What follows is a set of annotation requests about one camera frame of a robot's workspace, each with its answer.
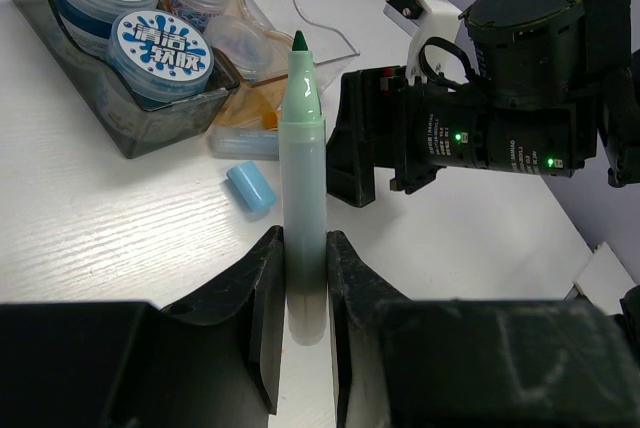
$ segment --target tabletop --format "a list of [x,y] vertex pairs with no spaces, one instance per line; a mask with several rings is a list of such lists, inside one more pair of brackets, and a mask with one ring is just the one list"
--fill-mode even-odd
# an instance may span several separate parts
[[[384,0],[300,1],[360,48],[350,70],[406,62],[410,40]],[[242,209],[225,181],[237,161],[214,158],[207,135],[125,159],[10,0],[0,0],[0,46],[0,301],[163,306],[281,223],[279,206]],[[329,132],[338,100],[336,80],[322,95]],[[258,165],[279,193],[278,164]],[[406,196],[388,190],[391,177],[377,170],[378,199],[362,209],[329,197],[329,227],[412,298],[561,298],[589,261],[539,178],[449,168]],[[332,426],[328,336],[307,348],[286,331],[270,426]]]

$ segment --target pen barrel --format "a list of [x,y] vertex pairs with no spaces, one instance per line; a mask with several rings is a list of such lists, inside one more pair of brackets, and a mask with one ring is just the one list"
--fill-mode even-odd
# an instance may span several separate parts
[[278,127],[289,329],[301,345],[326,327],[327,183],[324,118]]

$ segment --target robotic arm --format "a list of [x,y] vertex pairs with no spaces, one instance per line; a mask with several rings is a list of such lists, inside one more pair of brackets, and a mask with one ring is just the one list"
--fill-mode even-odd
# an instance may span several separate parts
[[[421,0],[388,4],[396,19],[429,19]],[[329,193],[370,203],[375,166],[393,168],[391,189],[407,194],[447,166],[570,177],[596,155],[598,132],[609,184],[640,182],[630,0],[477,0],[460,18],[478,72],[460,48],[432,36],[417,50],[418,69],[410,56],[407,67],[343,76]],[[460,60],[467,83],[440,72],[434,48]]]

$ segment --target black cable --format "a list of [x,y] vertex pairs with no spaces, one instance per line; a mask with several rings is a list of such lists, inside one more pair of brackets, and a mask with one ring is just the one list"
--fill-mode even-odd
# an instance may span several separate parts
[[420,69],[425,75],[427,75],[429,81],[439,86],[451,88],[452,90],[457,90],[458,88],[460,88],[460,83],[456,83],[455,81],[445,78],[443,73],[436,73],[435,70],[431,68],[431,65],[427,61],[427,56],[424,52],[427,46],[435,46],[436,48],[440,48],[441,50],[444,50],[447,53],[455,56],[458,60],[460,60],[460,63],[462,63],[462,67],[464,68],[464,73],[467,79],[469,81],[473,81],[476,73],[475,71],[473,71],[471,61],[469,60],[467,54],[462,51],[461,48],[451,43],[449,40],[445,40],[444,38],[440,38],[439,36],[432,36],[427,41],[425,41],[424,45],[422,45],[422,48],[420,48],[420,54],[418,56]]

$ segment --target blue pen cap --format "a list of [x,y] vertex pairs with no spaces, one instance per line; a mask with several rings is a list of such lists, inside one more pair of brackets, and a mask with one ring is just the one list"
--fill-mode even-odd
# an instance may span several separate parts
[[264,211],[275,204],[276,194],[253,161],[234,166],[227,171],[227,177],[238,189],[251,211]]

